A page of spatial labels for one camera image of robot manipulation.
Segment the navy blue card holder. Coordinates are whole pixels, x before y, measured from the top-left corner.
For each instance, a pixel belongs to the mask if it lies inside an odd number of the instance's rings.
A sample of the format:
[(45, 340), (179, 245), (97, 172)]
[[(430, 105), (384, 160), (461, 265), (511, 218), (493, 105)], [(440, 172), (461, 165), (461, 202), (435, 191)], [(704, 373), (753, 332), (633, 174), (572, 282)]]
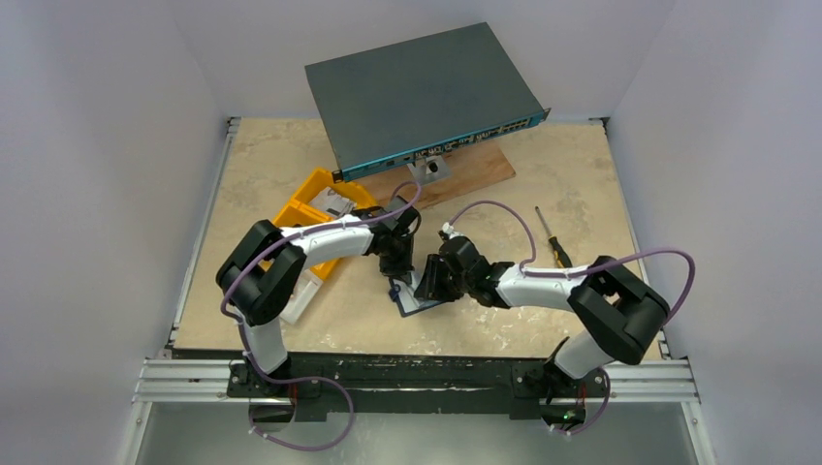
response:
[(442, 300), (415, 297), (415, 292), (421, 284), (421, 275), (418, 271), (411, 271), (404, 279), (390, 277), (388, 282), (389, 298), (396, 305), (402, 318), (407, 318), (444, 304)]

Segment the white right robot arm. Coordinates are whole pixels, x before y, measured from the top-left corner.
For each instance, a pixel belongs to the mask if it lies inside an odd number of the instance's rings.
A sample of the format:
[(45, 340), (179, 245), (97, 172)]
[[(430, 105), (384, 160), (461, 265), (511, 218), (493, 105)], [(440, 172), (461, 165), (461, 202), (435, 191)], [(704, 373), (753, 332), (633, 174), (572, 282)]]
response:
[(579, 319), (583, 331), (562, 343), (544, 369), (547, 387), (558, 394), (613, 361), (640, 363), (671, 313), (659, 293), (612, 257), (564, 270), (529, 270), (514, 262), (491, 263), (470, 239), (456, 236), (427, 256), (414, 297), (453, 302), (466, 295), (485, 307), (541, 307)]

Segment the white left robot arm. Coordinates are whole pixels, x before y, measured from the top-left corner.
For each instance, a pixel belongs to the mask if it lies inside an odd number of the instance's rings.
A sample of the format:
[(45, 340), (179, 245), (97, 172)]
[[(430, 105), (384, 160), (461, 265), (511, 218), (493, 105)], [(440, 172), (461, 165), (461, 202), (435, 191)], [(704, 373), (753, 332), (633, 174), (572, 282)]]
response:
[(222, 312), (240, 327), (251, 383), (275, 396), (289, 383), (288, 352), (280, 316), (302, 272), (336, 259), (373, 255), (380, 273), (409, 283), (419, 211), (402, 197), (385, 208), (357, 209), (337, 220), (310, 227), (278, 228), (255, 223), (215, 277), (223, 293)]

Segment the grey cards in bin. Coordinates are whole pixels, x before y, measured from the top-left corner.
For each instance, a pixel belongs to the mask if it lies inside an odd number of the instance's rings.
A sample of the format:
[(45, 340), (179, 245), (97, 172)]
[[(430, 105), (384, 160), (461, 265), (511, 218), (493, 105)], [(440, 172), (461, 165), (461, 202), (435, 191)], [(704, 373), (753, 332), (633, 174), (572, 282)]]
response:
[(354, 200), (337, 193), (330, 187), (318, 192), (308, 204), (318, 212), (320, 221), (323, 223), (345, 216), (357, 206)]

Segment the white plastic bin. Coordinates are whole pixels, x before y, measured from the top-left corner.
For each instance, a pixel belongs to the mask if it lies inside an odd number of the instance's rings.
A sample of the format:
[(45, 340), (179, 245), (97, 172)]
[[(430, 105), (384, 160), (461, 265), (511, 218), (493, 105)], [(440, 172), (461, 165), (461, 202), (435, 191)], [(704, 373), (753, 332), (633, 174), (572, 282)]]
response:
[(300, 274), (289, 301), (280, 314), (280, 318), (290, 325), (295, 325), (323, 284), (324, 281), (312, 270), (304, 270)]

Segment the yellow plastic bin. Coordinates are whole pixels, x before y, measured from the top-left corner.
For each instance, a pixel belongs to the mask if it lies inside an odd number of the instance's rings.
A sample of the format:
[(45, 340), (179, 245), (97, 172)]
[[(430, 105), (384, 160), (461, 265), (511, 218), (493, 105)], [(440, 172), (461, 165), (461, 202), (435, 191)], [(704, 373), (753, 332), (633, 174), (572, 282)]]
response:
[(299, 189), (288, 199), (280, 211), (273, 217), (272, 223), (276, 227), (304, 227), (319, 223), (318, 212), (309, 206), (309, 201), (326, 187), (356, 202), (357, 208), (366, 208), (377, 205), (364, 186), (356, 182), (335, 182), (332, 172), (323, 168), (316, 168), (301, 184)]

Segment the yellow black screwdriver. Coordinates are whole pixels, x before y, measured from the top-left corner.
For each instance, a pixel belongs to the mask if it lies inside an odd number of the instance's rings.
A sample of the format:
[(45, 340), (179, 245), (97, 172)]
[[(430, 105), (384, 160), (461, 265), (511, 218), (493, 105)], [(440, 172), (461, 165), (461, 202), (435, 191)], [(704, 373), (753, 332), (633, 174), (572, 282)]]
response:
[(550, 245), (550, 247), (553, 251), (553, 256), (554, 256), (555, 262), (557, 263), (558, 266), (563, 267), (563, 268), (572, 267), (573, 263), (572, 263), (569, 255), (565, 251), (564, 247), (561, 245), (558, 237), (553, 233), (553, 230), (550, 228), (546, 217), (542, 213), (542, 210), (540, 209), (539, 206), (535, 206), (534, 210), (535, 210), (535, 213), (537, 214), (537, 217), (539, 218), (539, 221), (540, 221), (543, 229), (545, 230), (545, 232), (547, 234), (548, 243), (549, 243), (549, 245)]

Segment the wooden board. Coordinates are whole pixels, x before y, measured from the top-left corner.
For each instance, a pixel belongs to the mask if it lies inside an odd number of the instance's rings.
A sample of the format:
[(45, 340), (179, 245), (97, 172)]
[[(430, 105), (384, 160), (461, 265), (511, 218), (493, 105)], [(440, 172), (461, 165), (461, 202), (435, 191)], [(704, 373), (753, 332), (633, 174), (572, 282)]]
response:
[[(434, 164), (438, 166), (437, 172), (419, 178), (423, 193), (416, 202), (417, 209), (437, 205), (516, 176), (514, 167), (495, 141), (445, 154)], [(359, 178), (356, 182), (380, 204), (385, 204), (400, 183), (415, 179), (415, 173), (414, 165), (402, 165)]]

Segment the grey metal switch stand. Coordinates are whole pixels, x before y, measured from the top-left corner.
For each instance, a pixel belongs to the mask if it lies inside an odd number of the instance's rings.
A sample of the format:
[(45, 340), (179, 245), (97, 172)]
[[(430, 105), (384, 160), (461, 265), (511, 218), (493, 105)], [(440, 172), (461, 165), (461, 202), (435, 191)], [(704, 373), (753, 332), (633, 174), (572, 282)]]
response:
[(408, 165), (413, 179), (425, 186), (444, 180), (452, 175), (452, 171), (441, 155), (425, 157)]

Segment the grey network switch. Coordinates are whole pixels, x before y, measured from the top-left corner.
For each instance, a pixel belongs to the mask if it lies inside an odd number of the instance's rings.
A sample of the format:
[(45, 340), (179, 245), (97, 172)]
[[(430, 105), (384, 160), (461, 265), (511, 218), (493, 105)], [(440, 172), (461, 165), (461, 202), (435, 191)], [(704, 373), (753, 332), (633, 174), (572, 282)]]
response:
[(414, 164), (544, 122), (486, 22), (309, 64), (336, 182)]

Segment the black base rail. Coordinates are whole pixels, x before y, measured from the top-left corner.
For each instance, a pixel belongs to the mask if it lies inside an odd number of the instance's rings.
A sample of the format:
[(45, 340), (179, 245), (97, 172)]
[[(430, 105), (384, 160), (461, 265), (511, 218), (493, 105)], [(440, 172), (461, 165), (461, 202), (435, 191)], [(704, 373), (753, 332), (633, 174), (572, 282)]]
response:
[(329, 413), (505, 415), (548, 425), (584, 422), (586, 405), (609, 395), (602, 371), (573, 380), (541, 358), (292, 352), (278, 384), (247, 361), (230, 364), (227, 395), (281, 401), (296, 421)]

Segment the aluminium frame rail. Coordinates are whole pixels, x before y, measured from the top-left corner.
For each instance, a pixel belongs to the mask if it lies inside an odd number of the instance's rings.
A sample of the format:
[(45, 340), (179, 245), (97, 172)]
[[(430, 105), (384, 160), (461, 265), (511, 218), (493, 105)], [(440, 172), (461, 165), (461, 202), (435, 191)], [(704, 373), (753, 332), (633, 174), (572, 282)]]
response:
[(212, 403), (225, 401), (230, 362), (217, 359), (147, 359), (133, 402)]

